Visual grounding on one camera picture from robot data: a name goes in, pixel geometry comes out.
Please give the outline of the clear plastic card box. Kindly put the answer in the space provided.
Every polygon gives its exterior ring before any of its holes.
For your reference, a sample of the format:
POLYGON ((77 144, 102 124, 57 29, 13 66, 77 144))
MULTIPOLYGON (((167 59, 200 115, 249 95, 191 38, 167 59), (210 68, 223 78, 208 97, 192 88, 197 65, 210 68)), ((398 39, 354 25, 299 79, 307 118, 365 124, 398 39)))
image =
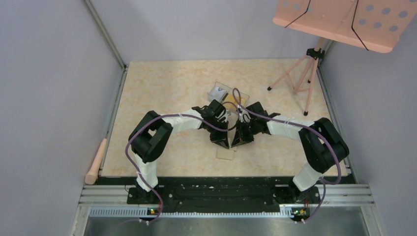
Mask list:
POLYGON ((223 104, 227 110, 236 112, 236 107, 240 105, 236 102, 233 95, 233 89, 220 82, 215 82, 213 88, 207 93, 208 101, 216 100, 223 104))

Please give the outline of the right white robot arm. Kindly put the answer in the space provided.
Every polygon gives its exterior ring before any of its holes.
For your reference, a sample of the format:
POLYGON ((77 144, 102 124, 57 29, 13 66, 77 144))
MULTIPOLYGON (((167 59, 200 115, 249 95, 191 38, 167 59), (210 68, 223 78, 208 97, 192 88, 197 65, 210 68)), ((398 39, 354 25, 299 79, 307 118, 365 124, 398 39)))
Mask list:
POLYGON ((268 114, 260 102, 245 109, 238 108, 237 113, 239 118, 232 147, 253 142, 254 136, 259 133, 283 136, 302 145, 307 162, 289 182, 288 188, 277 195, 281 203, 301 203, 309 198, 314 185, 322 180, 325 172, 333 166, 340 169, 340 162, 350 153, 328 118, 306 121, 288 118, 280 113, 268 114))

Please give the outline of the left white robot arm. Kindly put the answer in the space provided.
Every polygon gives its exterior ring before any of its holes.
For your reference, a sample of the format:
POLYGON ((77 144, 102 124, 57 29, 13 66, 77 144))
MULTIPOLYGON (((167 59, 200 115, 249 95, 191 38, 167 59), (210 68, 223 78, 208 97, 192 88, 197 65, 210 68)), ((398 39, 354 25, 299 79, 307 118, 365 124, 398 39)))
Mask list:
POLYGON ((145 114, 128 138, 126 151, 128 160, 137 171, 136 187, 129 189, 130 204, 161 204, 162 198, 157 193, 157 160, 162 155, 171 135, 188 130, 203 129, 209 133, 213 144, 229 149, 228 111, 223 104, 213 100, 203 107, 175 114, 160 115, 155 111, 145 114))

